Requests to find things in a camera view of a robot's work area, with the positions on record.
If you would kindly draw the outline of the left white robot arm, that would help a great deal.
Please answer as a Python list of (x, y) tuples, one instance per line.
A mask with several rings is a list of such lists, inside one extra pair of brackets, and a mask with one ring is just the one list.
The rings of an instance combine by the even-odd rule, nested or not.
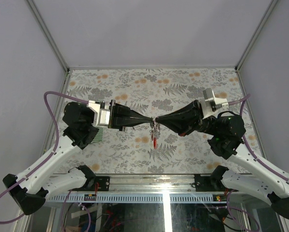
[(42, 157), (24, 171), (8, 174), (2, 180), (24, 215), (35, 213), (48, 199), (62, 192), (96, 188), (96, 175), (86, 165), (59, 177), (52, 175), (72, 155), (92, 143), (102, 127), (122, 131), (153, 119), (115, 102), (106, 106), (103, 101), (81, 100), (65, 106), (63, 121), (67, 128)]

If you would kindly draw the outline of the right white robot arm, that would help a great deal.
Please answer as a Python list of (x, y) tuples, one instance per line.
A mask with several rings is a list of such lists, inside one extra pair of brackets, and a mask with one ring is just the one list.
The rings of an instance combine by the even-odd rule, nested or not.
[(210, 185), (214, 190), (223, 188), (242, 191), (267, 203), (276, 213), (289, 219), (289, 174), (279, 169), (248, 147), (242, 117), (232, 111), (205, 117), (203, 107), (194, 101), (186, 107), (155, 121), (179, 136), (197, 131), (212, 135), (208, 140), (212, 152), (249, 171), (253, 178), (244, 177), (222, 165), (212, 172)]

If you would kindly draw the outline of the red handled metal key tool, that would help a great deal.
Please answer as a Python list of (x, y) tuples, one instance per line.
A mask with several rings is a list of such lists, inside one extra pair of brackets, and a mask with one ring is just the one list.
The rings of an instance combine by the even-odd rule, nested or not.
[(154, 124), (154, 126), (151, 128), (151, 141), (153, 142), (154, 149), (157, 149), (157, 139), (158, 139), (158, 133), (160, 131), (160, 125), (158, 123)]

